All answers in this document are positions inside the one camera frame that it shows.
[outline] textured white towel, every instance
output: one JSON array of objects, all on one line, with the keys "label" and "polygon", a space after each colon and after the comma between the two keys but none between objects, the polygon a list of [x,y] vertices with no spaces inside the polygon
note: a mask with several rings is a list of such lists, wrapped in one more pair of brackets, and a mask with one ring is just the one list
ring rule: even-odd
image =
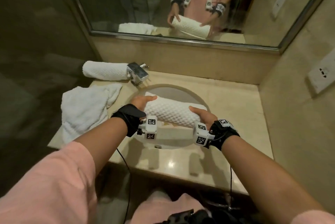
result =
[{"label": "textured white towel", "polygon": [[122,85],[115,83],[88,88],[76,87],[63,94],[63,141],[69,143],[108,119],[109,108],[118,97]]},{"label": "textured white towel", "polygon": [[[149,92],[146,92],[145,95],[154,96]],[[200,117],[191,112],[189,106],[207,110],[205,106],[200,104],[180,102],[158,96],[156,100],[147,103],[144,112],[147,115],[157,116],[160,120],[192,128],[194,122],[200,122]]]},{"label": "textured white towel", "polygon": [[151,35],[151,33],[154,31],[157,31],[157,27],[145,23],[123,23],[119,25],[120,33]]},{"label": "textured white towel", "polygon": [[179,15],[180,22],[177,20],[176,17],[174,17],[172,21],[172,26],[174,26],[175,29],[186,33],[190,36],[200,38],[200,39],[206,39],[209,31],[210,31],[210,26],[202,26],[200,27],[200,22],[197,22],[193,19],[189,19],[187,17],[184,17],[182,15]]},{"label": "textured white towel", "polygon": [[83,65],[83,74],[89,78],[118,81],[127,78],[127,64],[87,61]]}]

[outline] pink sleeve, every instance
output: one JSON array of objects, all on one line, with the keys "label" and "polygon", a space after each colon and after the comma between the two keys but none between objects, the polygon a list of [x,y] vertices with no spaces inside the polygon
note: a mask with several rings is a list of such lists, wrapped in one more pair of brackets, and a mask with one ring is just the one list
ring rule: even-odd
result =
[{"label": "pink sleeve", "polygon": [[291,224],[335,224],[335,216],[318,210],[311,210],[296,216]]},{"label": "pink sleeve", "polygon": [[78,142],[46,156],[0,199],[2,223],[87,223],[95,215],[95,166]]}]

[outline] faucet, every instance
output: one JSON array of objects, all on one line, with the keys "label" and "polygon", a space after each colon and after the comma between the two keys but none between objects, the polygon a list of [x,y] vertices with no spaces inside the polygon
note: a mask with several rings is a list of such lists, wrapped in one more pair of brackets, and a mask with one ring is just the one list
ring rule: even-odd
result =
[{"label": "faucet", "polygon": [[148,70],[149,66],[146,64],[138,65],[135,62],[127,65],[127,76],[135,86],[149,78],[149,74],[144,69]]}]

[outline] sink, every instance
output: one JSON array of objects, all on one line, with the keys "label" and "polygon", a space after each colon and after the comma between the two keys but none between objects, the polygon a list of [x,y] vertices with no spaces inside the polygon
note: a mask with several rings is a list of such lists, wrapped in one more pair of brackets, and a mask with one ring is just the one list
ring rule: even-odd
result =
[{"label": "sink", "polygon": [[[146,92],[176,101],[201,104],[209,111],[208,105],[198,95],[186,88],[169,84],[157,84],[141,88],[138,92],[130,96],[127,102],[130,102],[130,100],[137,95],[145,95]],[[154,142],[153,140],[145,139],[144,134],[135,134],[133,137],[141,141],[147,148],[175,149],[193,144],[193,130],[191,128],[177,126],[164,121],[158,121],[157,139],[155,139]]]}]

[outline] mirror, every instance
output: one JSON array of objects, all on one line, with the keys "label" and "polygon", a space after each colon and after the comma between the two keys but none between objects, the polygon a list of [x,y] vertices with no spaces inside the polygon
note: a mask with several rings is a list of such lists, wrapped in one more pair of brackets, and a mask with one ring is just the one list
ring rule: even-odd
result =
[{"label": "mirror", "polygon": [[77,2],[94,31],[277,47],[309,0]]}]

